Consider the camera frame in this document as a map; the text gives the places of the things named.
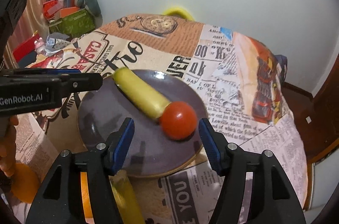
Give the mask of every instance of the newspaper print tablecloth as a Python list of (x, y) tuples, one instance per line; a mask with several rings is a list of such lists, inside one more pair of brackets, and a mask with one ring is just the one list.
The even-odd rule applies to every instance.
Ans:
[[(163, 71), (190, 85), (204, 101), (214, 129), (229, 142), (247, 151), (270, 149), (275, 153), (304, 204), (307, 171), (303, 143), (281, 95), (279, 65), (262, 43), (226, 28), (141, 14), (105, 25), (49, 58), (38, 56), (30, 65), (77, 68), (100, 72), (104, 77), (122, 66)], [(84, 94), (65, 99), (60, 109), (33, 113), (46, 132), (41, 145), (51, 143), (59, 152), (85, 150), (76, 121)], [(36, 127), (33, 118), (29, 120)], [(46, 166), (51, 157), (45, 160)], [(41, 169), (35, 170), (43, 177)], [(204, 149), (186, 169), (170, 176), (131, 178), (149, 224), (208, 223), (222, 182), (211, 170)], [(247, 218), (250, 189), (248, 173), (240, 223)]]

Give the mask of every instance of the yellow vegetable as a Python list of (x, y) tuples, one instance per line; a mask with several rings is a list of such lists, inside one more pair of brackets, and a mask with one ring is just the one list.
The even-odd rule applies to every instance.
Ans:
[(144, 224), (145, 220), (125, 170), (110, 176), (112, 191), (124, 224)]
[(149, 118), (157, 120), (171, 102), (127, 67), (112, 75), (117, 86)]

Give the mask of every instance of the metal screw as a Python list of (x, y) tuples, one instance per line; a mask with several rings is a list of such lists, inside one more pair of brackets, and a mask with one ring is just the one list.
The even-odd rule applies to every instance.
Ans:
[(270, 150), (268, 150), (268, 149), (264, 151), (264, 154), (265, 154), (267, 157), (272, 157), (272, 156), (273, 156), (273, 152), (270, 151)]
[(99, 144), (97, 144), (97, 149), (99, 149), (99, 150), (102, 150), (102, 149), (104, 149), (106, 147), (106, 144), (105, 143), (99, 143)]
[(69, 154), (69, 150), (67, 150), (67, 149), (65, 149), (65, 150), (63, 150), (62, 152), (60, 152), (60, 155), (61, 155), (62, 157), (66, 157), (68, 154)]
[(228, 147), (230, 150), (235, 150), (235, 149), (237, 149), (237, 145), (236, 145), (235, 143), (229, 143), (229, 144), (227, 145), (227, 147)]

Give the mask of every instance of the tomato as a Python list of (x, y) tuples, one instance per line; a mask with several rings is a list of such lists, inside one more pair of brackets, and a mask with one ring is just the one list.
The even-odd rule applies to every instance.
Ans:
[(185, 102), (172, 102), (159, 119), (164, 133), (173, 140), (190, 136), (197, 126), (197, 115), (192, 106)]

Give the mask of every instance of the purple plate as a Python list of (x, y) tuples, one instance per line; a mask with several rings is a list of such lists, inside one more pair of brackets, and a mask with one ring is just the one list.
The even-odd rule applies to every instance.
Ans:
[[(190, 104), (198, 120), (207, 117), (204, 103), (183, 81), (158, 71), (133, 72), (170, 101)], [(123, 167), (130, 176), (159, 177), (174, 173), (188, 165), (201, 150), (198, 129), (186, 141), (170, 140), (158, 124), (124, 96), (110, 77), (104, 79), (98, 91), (88, 92), (79, 107), (78, 126), (85, 146), (90, 149), (104, 142), (126, 117), (135, 121), (134, 137)]]

